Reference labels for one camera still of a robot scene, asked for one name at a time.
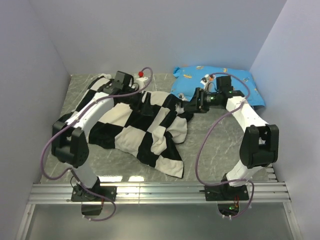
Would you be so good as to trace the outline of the black white checkered pillowcase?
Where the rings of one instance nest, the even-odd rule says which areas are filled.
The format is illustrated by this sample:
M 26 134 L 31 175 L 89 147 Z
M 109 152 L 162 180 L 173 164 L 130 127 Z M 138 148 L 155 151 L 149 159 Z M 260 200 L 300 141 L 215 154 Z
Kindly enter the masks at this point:
M 118 149 L 161 173 L 183 178 L 184 162 L 176 145 L 185 141 L 194 115 L 184 111 L 178 97 L 164 91 L 150 92 L 152 115 L 133 110 L 125 97 L 109 105 L 110 110 L 85 128 L 89 144 Z

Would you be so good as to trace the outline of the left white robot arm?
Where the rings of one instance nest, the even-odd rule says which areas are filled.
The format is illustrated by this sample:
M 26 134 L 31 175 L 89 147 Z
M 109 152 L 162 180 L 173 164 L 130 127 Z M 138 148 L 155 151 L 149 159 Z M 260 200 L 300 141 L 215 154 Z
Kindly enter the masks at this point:
M 46 144 L 51 154 L 67 165 L 66 171 L 76 179 L 75 192 L 83 192 L 89 201 L 103 196 L 99 177 L 86 163 L 89 156 L 88 137 L 91 129 L 100 118 L 116 103 L 139 105 L 144 90 L 153 77 L 139 77 L 117 71 L 114 77 L 101 74 L 88 87 L 78 108 L 66 120 L 57 120 L 52 126 L 52 138 Z

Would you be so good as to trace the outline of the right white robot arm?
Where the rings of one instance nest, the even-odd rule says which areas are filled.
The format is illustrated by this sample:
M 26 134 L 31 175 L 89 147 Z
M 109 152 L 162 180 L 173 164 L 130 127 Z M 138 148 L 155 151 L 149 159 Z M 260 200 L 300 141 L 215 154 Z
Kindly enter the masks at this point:
M 225 200 L 246 194 L 246 183 L 256 172 L 275 163 L 279 151 L 279 128 L 258 116 L 248 102 L 249 95 L 233 88 L 233 78 L 230 74 L 218 76 L 215 92 L 197 87 L 191 100 L 183 105 L 188 113 L 206 113 L 211 107 L 223 107 L 227 110 L 225 115 L 232 115 L 243 130 L 239 161 L 221 183 L 207 183 L 204 187 L 206 195 Z

